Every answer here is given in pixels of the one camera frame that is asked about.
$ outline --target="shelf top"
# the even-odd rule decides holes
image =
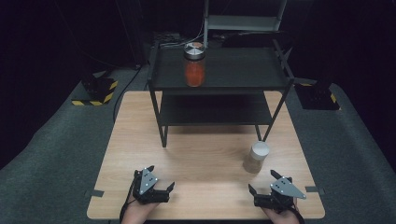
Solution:
[[[152,74],[155,90],[249,88],[283,90],[289,79],[270,48],[208,49],[205,56],[205,82],[187,86],[184,78],[183,49],[159,49]]]

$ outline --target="metal lid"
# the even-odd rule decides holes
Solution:
[[[200,42],[191,42],[184,46],[184,57],[192,61],[198,61],[205,57],[205,47]]]
[[[250,155],[257,161],[263,161],[270,152],[270,148],[262,141],[256,142],[250,150]]]

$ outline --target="red jar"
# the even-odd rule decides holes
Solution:
[[[201,86],[205,81],[205,47],[191,42],[184,47],[184,76],[191,87]]]

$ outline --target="wooden tabletop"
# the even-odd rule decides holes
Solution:
[[[265,93],[274,112],[279,92]],[[92,219],[117,219],[134,179],[134,170],[155,165],[160,180],[155,189],[176,182],[169,203],[162,203],[149,219],[267,219],[254,206],[251,184],[260,194],[271,192],[276,181],[270,170],[291,176],[307,197],[298,200],[304,218],[322,218],[325,211],[317,192],[289,112],[285,105],[276,119],[267,144],[271,148],[262,170],[247,173],[242,162],[257,141],[254,126],[169,127],[168,144],[161,139],[148,91],[124,94],[87,215]]]

